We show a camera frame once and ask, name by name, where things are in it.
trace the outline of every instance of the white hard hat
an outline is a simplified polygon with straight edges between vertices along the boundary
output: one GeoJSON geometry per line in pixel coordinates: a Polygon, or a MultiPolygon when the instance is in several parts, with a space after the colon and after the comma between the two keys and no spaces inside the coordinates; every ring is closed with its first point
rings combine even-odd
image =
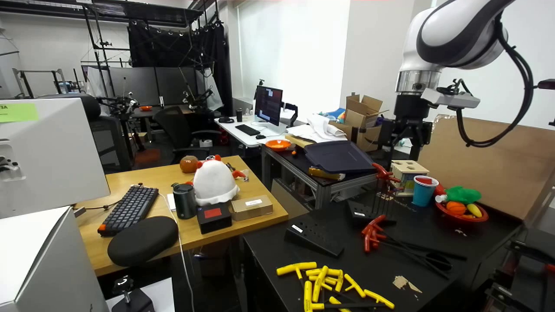
{"type": "Polygon", "coordinates": [[[231,200],[240,186],[226,162],[217,159],[203,160],[193,178],[198,204],[217,204],[231,200]]]}

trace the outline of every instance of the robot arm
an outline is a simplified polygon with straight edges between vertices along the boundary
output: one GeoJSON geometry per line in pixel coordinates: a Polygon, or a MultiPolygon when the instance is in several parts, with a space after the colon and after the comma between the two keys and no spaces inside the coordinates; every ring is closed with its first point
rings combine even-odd
{"type": "Polygon", "coordinates": [[[448,0],[420,11],[408,32],[398,93],[436,88],[443,67],[474,69],[493,62],[503,46],[496,25],[514,0],[448,0]]]}
{"type": "Polygon", "coordinates": [[[391,143],[410,136],[413,141],[411,157],[417,159],[427,141],[425,138],[431,134],[431,126],[424,126],[424,117],[429,115],[431,103],[444,103],[457,110],[460,134],[467,145],[490,147],[521,122],[531,107],[536,86],[555,86],[555,79],[535,84],[533,70],[526,58],[505,37],[502,13],[514,1],[446,0],[437,8],[425,10],[413,18],[398,81],[396,126],[391,143]],[[443,67],[483,67],[503,50],[521,70],[524,81],[522,105],[502,133],[488,140],[472,140],[467,134],[462,108],[476,107],[479,98],[470,93],[462,79],[446,88],[437,88],[439,70],[443,67]]]}
{"type": "Polygon", "coordinates": [[[424,20],[417,48],[443,67],[483,67],[503,51],[496,20],[514,0],[450,0],[424,20]]]}

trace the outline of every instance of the green sticker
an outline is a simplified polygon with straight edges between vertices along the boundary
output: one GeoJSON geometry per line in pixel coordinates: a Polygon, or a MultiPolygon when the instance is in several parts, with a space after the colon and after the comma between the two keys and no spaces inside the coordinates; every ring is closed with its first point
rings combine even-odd
{"type": "Polygon", "coordinates": [[[39,110],[35,103],[0,103],[0,122],[18,122],[32,119],[39,119],[39,110]]]}

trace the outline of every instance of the chair backrest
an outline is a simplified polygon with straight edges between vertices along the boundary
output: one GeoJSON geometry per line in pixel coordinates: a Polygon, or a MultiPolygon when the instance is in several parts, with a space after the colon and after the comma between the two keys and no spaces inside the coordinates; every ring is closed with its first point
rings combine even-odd
{"type": "Polygon", "coordinates": [[[91,121],[91,129],[104,171],[122,171],[134,166],[118,117],[99,115],[96,121],[91,121]]]}
{"type": "Polygon", "coordinates": [[[181,107],[163,107],[157,115],[157,122],[165,129],[176,148],[191,147],[193,133],[181,107]]]}

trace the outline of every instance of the black tray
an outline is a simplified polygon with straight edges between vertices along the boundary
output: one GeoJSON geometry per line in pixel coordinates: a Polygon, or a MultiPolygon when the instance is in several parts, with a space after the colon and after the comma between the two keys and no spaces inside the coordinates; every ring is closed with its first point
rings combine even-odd
{"type": "Polygon", "coordinates": [[[372,157],[351,140],[311,143],[307,159],[326,171],[363,173],[373,171],[372,157]]]}

